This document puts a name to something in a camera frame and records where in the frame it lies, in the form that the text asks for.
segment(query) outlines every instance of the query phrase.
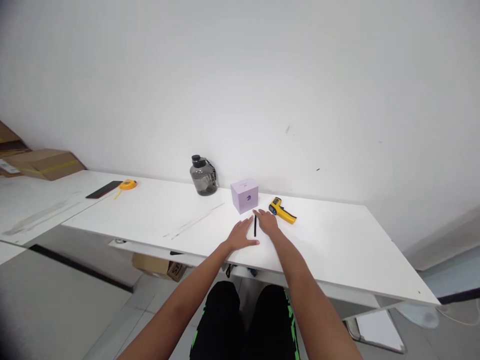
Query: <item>smartphone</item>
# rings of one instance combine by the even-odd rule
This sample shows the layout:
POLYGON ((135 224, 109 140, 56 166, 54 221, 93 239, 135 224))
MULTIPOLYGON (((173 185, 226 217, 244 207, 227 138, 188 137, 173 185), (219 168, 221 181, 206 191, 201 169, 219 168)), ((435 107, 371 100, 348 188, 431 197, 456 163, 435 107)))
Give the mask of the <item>smartphone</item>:
POLYGON ((90 195, 85 196, 85 199, 100 199, 103 195, 111 192, 113 189, 118 187, 123 181, 112 181, 105 185, 104 187, 99 188, 97 191, 92 192, 90 195))

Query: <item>black pants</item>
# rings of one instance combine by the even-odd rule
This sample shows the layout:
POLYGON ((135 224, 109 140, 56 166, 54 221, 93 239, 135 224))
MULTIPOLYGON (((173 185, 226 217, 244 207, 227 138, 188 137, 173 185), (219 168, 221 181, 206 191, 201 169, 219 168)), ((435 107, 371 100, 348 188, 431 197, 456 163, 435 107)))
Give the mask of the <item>black pants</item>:
POLYGON ((294 314, 282 287, 263 289, 247 333, 239 307, 233 283, 220 281, 211 289, 193 337, 190 360, 300 359, 294 314))

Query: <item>purple box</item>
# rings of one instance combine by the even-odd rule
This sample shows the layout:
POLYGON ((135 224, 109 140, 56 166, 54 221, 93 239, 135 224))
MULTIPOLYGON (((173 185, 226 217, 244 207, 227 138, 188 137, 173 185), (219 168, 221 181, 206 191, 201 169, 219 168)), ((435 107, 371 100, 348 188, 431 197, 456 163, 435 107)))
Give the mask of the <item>purple box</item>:
POLYGON ((259 205, 259 184, 252 179, 245 179, 230 185, 233 205, 240 214, 259 205))

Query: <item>gray water bottle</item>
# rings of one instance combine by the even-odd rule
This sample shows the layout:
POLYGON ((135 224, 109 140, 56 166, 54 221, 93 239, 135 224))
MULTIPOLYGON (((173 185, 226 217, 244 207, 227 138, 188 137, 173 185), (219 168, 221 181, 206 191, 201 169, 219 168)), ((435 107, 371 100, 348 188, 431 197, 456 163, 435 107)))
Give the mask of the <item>gray water bottle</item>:
POLYGON ((213 165, 200 155, 191 157, 192 167, 190 175, 195 185, 196 192, 202 196, 208 196, 217 191, 217 173, 213 165))

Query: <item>white cable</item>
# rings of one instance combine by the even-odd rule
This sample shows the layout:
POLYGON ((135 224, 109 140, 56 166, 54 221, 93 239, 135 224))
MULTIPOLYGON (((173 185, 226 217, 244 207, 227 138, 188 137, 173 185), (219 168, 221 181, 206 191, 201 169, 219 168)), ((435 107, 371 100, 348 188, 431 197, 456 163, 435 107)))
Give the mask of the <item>white cable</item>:
POLYGON ((475 303, 476 303, 476 310, 478 312, 478 319, 474 322, 474 323, 467 323, 467 322, 461 322, 457 319, 454 319, 453 317, 450 317, 448 315, 446 315, 445 313, 443 313, 440 309, 437 309, 438 312, 440 314, 442 314, 444 317, 446 317, 447 319, 450 319, 456 323, 459 323, 459 324, 462 324, 462 325, 466 325, 466 326, 477 326, 478 324, 480 324, 480 302, 479 302, 479 299, 476 299, 475 300, 475 303))

